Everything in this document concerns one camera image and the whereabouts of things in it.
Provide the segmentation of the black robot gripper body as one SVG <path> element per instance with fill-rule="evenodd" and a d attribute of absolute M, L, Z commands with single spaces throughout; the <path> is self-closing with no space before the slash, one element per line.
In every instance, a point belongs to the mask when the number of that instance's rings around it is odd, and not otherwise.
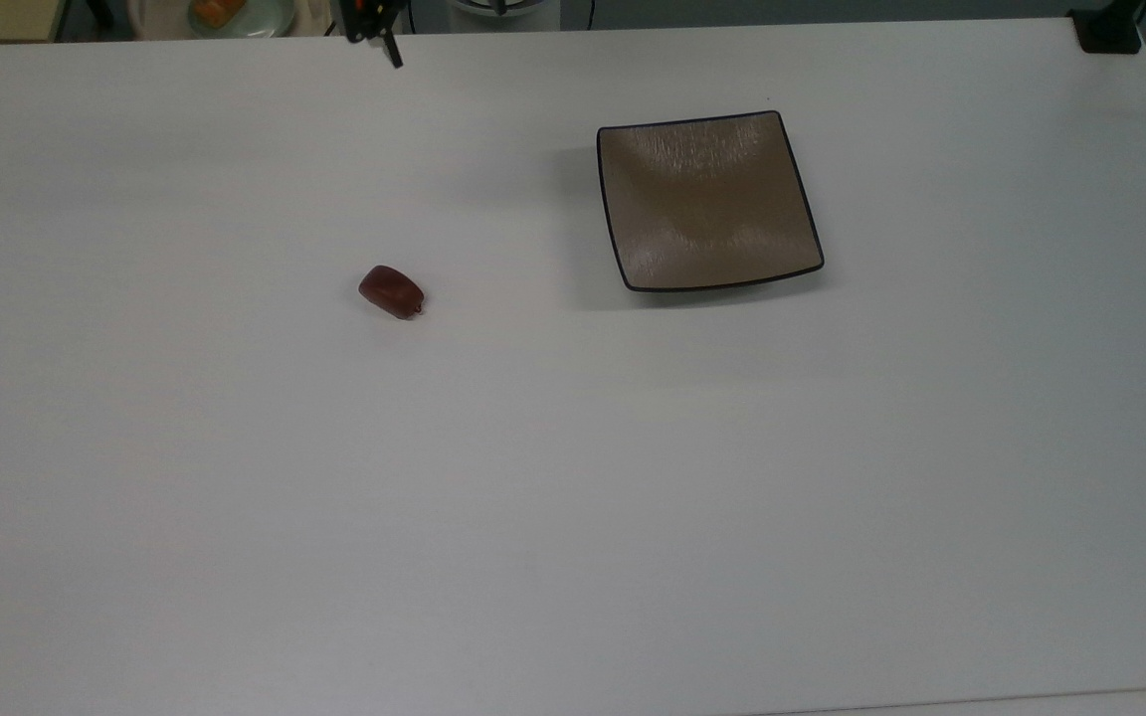
<path fill-rule="evenodd" d="M 374 38 L 395 36 L 397 22 L 401 19 L 409 1 L 331 1 L 337 29 L 351 44 L 362 44 Z"/>

